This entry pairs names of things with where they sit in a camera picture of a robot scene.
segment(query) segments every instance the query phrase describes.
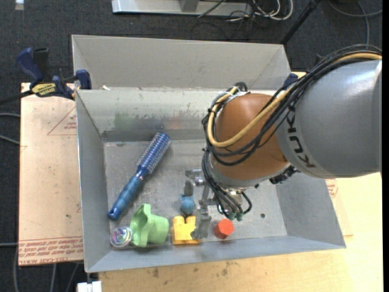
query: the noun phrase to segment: metal stand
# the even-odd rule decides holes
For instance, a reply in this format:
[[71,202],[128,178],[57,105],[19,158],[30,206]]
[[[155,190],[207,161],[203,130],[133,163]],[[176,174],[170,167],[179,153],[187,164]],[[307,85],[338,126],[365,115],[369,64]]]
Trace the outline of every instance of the metal stand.
[[[201,15],[211,9],[220,0],[112,0],[113,13],[151,13],[176,15]],[[250,12],[250,6],[239,2],[222,2],[209,15],[241,16],[239,12]]]

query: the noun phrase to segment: blue clamp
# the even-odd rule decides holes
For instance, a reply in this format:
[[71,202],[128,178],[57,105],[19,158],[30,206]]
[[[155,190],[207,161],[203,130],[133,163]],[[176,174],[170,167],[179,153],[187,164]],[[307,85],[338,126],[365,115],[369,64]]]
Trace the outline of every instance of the blue clamp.
[[33,59],[33,49],[31,47],[22,50],[17,58],[16,63],[20,69],[27,75],[31,76],[33,81],[30,84],[30,91],[38,97],[64,97],[65,99],[74,99],[74,90],[66,85],[69,80],[78,80],[78,88],[91,89],[92,83],[89,73],[85,69],[80,69],[67,79],[55,75],[51,82],[42,82],[43,73]]

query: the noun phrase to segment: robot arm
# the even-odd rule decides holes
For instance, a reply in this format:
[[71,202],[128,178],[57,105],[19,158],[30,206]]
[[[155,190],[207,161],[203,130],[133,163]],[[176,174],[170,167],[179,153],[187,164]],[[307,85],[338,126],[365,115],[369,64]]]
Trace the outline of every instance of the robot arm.
[[202,121],[202,169],[220,213],[242,219],[251,209],[244,191],[266,179],[381,171],[381,73],[381,50],[351,46],[273,96],[249,92],[242,83],[217,96]]

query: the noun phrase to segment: brush handle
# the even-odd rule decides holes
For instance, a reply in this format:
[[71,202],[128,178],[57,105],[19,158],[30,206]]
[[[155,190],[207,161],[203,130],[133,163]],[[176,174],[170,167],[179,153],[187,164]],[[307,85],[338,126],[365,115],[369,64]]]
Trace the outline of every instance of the brush handle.
[[119,197],[117,197],[112,209],[108,212],[108,217],[112,221],[117,221],[126,207],[134,202],[142,184],[143,181],[138,174],[129,179],[126,186],[120,192]]

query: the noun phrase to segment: black cable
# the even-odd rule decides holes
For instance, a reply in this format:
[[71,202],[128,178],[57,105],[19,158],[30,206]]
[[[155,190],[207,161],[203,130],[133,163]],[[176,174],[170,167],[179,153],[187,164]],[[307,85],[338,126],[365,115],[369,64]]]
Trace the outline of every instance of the black cable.
[[347,12],[344,12],[340,9],[338,9],[336,6],[334,6],[334,4],[332,4],[329,0],[327,0],[328,4],[330,7],[332,7],[336,12],[339,12],[340,14],[343,14],[343,15],[346,15],[346,16],[351,16],[351,17],[372,17],[372,16],[376,16],[376,15],[380,15],[382,13],[382,9],[381,10],[378,10],[376,12],[373,12],[373,13],[369,13],[369,14],[353,14],[353,13],[347,13]]
[[220,0],[218,3],[216,3],[212,8],[210,8],[209,10],[205,11],[203,14],[199,15],[198,18],[201,18],[205,15],[208,15],[209,13],[211,13],[212,11],[214,11],[215,8],[217,8],[219,5],[221,5],[225,0]]
[[250,212],[251,208],[253,208],[253,204],[250,200],[250,198],[245,194],[245,192],[241,192],[244,199],[246,199],[247,203],[249,204],[249,207],[243,212],[243,214],[247,214]]
[[[287,107],[290,106],[290,104],[292,102],[296,103],[299,100],[299,98],[303,95],[303,93],[306,91],[306,89],[308,88],[308,86],[311,83],[315,82],[318,78],[320,78],[321,76],[323,76],[327,72],[329,72],[329,71],[331,71],[331,70],[333,70],[335,68],[341,67],[344,64],[350,64],[350,63],[354,63],[354,62],[357,62],[357,61],[365,60],[364,58],[361,58],[361,59],[348,59],[348,60],[343,60],[343,61],[336,62],[336,60],[338,60],[339,58],[344,57],[346,55],[361,54],[361,53],[379,54],[379,55],[381,55],[382,51],[380,49],[378,49],[377,47],[367,46],[367,45],[359,45],[358,44],[358,45],[355,45],[355,46],[346,47],[344,49],[341,49],[341,50],[338,50],[336,52],[333,52],[333,53],[329,54],[327,57],[323,58],[319,62],[319,64],[314,66],[314,68],[312,68],[312,70],[309,71],[307,73],[307,75],[305,75],[304,77],[302,77],[301,79],[299,79],[296,82],[295,86],[293,87],[293,90],[277,106],[276,110],[270,115],[270,117],[268,118],[268,120],[264,124],[264,126],[261,129],[260,133],[253,140],[251,140],[245,146],[243,146],[243,147],[241,147],[241,148],[239,148],[239,149],[237,149],[235,151],[230,151],[228,153],[225,153],[225,152],[220,152],[220,151],[215,150],[211,146],[211,144],[209,144],[208,137],[206,137],[209,151],[212,152],[213,156],[215,157],[215,159],[219,163],[221,163],[223,165],[233,166],[233,165],[237,165],[239,163],[242,163],[250,155],[252,155],[252,153],[259,146],[263,145],[263,144],[260,145],[260,142],[261,142],[261,138],[264,136],[264,134],[278,120],[278,118],[281,116],[281,114],[286,110]],[[251,149],[247,153],[245,153],[245,155],[242,158],[237,159],[237,160],[235,160],[233,162],[223,161],[222,159],[219,158],[219,156],[234,156],[234,155],[242,154],[243,151],[247,150],[250,147],[251,147]]]
[[[364,15],[366,15],[366,11],[365,9],[362,7],[361,3],[357,2],[360,10],[362,11],[362,13]],[[368,20],[368,17],[367,16],[364,16],[365,18],[365,24],[366,24],[366,44],[369,44],[370,43],[370,25],[369,25],[369,20]]]
[[311,12],[316,9],[316,7],[317,7],[318,3],[320,3],[320,1],[321,0],[311,0],[309,2],[309,4],[303,10],[303,13],[301,13],[301,15],[298,17],[298,20],[296,21],[296,23],[292,26],[292,28],[288,31],[288,33],[282,39],[281,44],[286,44],[290,40],[290,38],[293,37],[294,33],[304,23],[304,21],[309,16],[309,14],[311,14]]
[[199,27],[201,25],[209,25],[209,26],[217,28],[225,36],[225,39],[221,39],[220,41],[230,41],[231,40],[231,38],[226,34],[226,32],[220,26],[218,26],[218,25],[216,25],[214,23],[208,23],[208,22],[200,22],[200,23],[196,23],[195,25],[192,26],[192,28],[189,31],[190,38],[192,40],[195,40],[193,38],[193,32],[195,31],[195,28],[197,28],[197,27]]

